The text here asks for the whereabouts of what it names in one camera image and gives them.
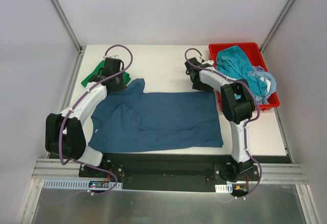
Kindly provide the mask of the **dark blue t-shirt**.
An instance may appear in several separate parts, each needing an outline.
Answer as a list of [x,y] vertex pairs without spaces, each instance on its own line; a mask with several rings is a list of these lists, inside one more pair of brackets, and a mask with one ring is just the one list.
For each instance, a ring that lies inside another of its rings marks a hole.
[[135,79],[97,105],[91,148],[132,153],[223,146],[214,93],[144,93],[145,84]]

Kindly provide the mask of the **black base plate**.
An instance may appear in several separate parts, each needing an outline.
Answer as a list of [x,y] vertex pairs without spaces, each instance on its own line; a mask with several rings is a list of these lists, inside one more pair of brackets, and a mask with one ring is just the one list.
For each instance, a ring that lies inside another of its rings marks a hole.
[[111,171],[125,190],[214,192],[229,164],[229,155],[106,153],[99,170],[82,165],[78,176],[106,178]]

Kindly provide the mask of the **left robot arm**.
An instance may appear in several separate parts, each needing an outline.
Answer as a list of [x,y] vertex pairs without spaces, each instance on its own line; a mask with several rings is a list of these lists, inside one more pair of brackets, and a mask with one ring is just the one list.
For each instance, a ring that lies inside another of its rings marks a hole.
[[108,165],[103,154],[87,144],[83,125],[96,106],[108,94],[126,88],[122,70],[124,63],[117,55],[106,57],[104,66],[87,80],[85,90],[72,104],[59,114],[49,114],[45,125],[45,149],[65,160],[89,164],[96,177],[104,177]]

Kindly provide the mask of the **left aluminium frame post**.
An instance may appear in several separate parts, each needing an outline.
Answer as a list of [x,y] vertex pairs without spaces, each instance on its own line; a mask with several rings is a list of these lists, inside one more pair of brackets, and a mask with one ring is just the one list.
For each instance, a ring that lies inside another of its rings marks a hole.
[[83,46],[80,44],[79,40],[77,39],[77,36],[71,27],[71,24],[69,23],[68,18],[66,17],[59,0],[49,0],[52,7],[54,8],[54,11],[61,22],[66,34],[68,35],[70,41],[72,42],[73,46],[77,50],[78,53],[82,52]]

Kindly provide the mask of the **light blue t-shirt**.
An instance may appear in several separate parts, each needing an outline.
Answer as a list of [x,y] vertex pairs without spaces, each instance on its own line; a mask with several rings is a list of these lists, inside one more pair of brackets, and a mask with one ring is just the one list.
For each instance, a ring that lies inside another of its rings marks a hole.
[[248,77],[254,83],[251,90],[259,104],[268,104],[268,99],[276,91],[276,81],[274,77],[261,66],[254,66],[253,71],[248,72]]

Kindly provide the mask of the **aluminium frame post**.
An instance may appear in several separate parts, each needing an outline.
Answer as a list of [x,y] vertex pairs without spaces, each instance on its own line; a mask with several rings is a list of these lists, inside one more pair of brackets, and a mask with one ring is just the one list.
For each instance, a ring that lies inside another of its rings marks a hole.
[[280,13],[278,14],[276,20],[273,23],[271,29],[269,30],[267,36],[265,37],[263,43],[260,46],[261,53],[264,53],[264,51],[266,50],[266,48],[268,47],[268,45],[272,41],[273,37],[275,36],[277,31],[281,27],[283,21],[286,19],[288,13],[292,9],[292,7],[294,6],[296,1],[297,0],[286,0],[286,3],[282,7]]
[[82,52],[83,46],[80,44],[79,40],[77,39],[77,36],[71,27],[71,24],[69,23],[68,18],[66,17],[59,0],[49,0],[52,7],[54,8],[54,11],[61,22],[66,34],[68,35],[70,41],[72,42],[73,46],[77,50],[78,53]]

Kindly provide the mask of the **teal t-shirt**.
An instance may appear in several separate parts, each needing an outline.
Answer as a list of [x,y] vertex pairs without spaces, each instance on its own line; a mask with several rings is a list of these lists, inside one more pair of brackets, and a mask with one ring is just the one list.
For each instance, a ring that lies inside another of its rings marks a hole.
[[250,89],[254,81],[250,80],[248,72],[253,71],[253,67],[247,55],[239,46],[232,46],[218,52],[216,58],[217,71],[232,79],[245,79]]

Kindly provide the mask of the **green t-shirt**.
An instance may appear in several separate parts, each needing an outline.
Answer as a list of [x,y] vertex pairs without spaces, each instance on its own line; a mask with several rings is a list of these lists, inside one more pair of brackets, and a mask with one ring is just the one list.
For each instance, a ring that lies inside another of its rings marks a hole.
[[[101,74],[101,71],[104,67],[104,64],[105,64],[105,61],[102,60],[97,66],[96,68],[83,80],[81,81],[81,85],[83,87],[86,87],[87,84],[90,82],[91,78],[94,76],[94,75],[97,75],[97,74]],[[124,77],[124,81],[125,81],[125,84],[127,85],[130,81],[131,81],[131,77],[130,77],[130,74],[127,73],[127,72],[124,72],[123,73],[123,77]]]

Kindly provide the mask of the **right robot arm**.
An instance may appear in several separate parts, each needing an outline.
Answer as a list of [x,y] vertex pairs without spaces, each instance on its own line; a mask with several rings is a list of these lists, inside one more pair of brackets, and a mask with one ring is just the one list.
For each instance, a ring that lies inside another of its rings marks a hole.
[[196,58],[184,63],[193,88],[199,91],[219,91],[222,111],[229,121],[232,137],[231,160],[220,170],[220,176],[230,182],[242,180],[253,167],[248,148],[247,122],[255,110],[254,100],[245,79],[234,80],[219,72],[207,62]]

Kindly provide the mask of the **right aluminium frame post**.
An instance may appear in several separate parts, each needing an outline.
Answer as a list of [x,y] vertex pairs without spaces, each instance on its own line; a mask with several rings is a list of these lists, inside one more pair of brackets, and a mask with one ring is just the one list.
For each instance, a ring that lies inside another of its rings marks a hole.
[[294,6],[296,1],[297,0],[286,0],[286,3],[282,7],[280,13],[278,14],[276,20],[273,23],[271,29],[269,30],[267,36],[265,37],[263,43],[260,46],[261,53],[264,53],[264,51],[266,50],[266,48],[268,47],[268,45],[272,41],[273,37],[275,36],[277,31],[281,27],[283,21],[286,19],[288,13],[292,9],[292,7]]

